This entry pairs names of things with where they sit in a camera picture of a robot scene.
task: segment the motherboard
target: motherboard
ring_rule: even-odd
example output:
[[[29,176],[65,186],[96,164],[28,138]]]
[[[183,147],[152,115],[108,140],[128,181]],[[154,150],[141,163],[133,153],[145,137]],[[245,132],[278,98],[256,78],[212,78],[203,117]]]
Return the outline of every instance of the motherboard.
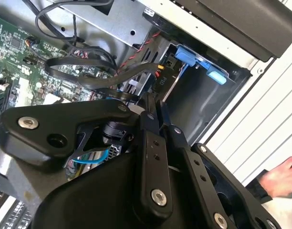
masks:
[[[44,71],[44,61],[28,48],[26,39],[29,37],[32,36],[26,31],[0,19],[0,114],[10,107],[98,98],[79,85],[49,76]],[[64,57],[67,54],[42,40],[39,40],[34,50],[45,59]],[[62,65],[57,69],[77,77],[82,71],[94,77],[105,74],[93,66]]]

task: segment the black plastic cover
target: black plastic cover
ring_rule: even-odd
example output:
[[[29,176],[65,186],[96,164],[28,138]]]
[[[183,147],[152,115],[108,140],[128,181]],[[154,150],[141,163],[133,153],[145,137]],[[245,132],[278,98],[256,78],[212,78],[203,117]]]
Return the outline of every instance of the black plastic cover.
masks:
[[[281,57],[292,43],[292,11],[278,0],[176,0],[262,61]]]

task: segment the capacitor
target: capacitor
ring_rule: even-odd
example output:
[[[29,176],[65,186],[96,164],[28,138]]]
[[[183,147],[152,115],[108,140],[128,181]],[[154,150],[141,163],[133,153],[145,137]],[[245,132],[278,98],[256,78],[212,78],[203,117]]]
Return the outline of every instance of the capacitor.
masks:
[[[0,79],[3,79],[3,78],[5,78],[6,77],[6,72],[1,72],[0,73]]]
[[[36,87],[37,87],[37,88],[42,88],[42,83],[37,82],[37,83],[36,83]]]

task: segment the black metal arm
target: black metal arm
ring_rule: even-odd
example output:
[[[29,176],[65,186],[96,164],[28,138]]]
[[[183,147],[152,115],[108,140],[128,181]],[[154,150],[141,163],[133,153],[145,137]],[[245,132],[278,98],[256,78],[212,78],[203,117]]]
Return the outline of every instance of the black metal arm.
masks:
[[[35,213],[32,228],[280,228],[206,146],[190,149],[164,103],[145,94],[139,105],[140,114],[117,100],[2,114],[0,174]],[[120,156],[64,180],[69,159],[111,144]]]

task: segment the screw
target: screw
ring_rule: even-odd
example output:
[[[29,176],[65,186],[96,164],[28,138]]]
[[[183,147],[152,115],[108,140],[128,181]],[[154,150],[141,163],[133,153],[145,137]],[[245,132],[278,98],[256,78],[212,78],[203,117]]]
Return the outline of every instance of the screw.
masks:
[[[228,228],[228,224],[227,224],[226,220],[219,213],[214,214],[214,219],[215,219],[216,223],[220,226],[221,229]]]
[[[204,146],[200,146],[200,150],[201,150],[203,153],[206,153],[206,152],[207,152],[207,149],[206,149]]]
[[[121,111],[127,111],[127,108],[124,105],[119,105],[118,109],[120,109]]]
[[[276,229],[276,226],[275,226],[274,223],[272,223],[270,220],[267,220],[267,223],[269,224],[269,226],[270,226],[272,229]]]
[[[39,122],[37,121],[37,119],[32,117],[19,118],[18,124],[20,127],[29,130],[36,129],[39,126]]]
[[[152,190],[151,198],[159,206],[165,206],[167,203],[166,196],[165,196],[164,192],[162,192],[160,189]]]
[[[177,128],[177,127],[175,127],[174,130],[175,130],[175,132],[176,132],[177,134],[180,134],[180,133],[181,133],[181,130],[180,130],[179,128]]]
[[[150,118],[151,120],[154,120],[154,117],[151,114],[147,114],[148,118]]]

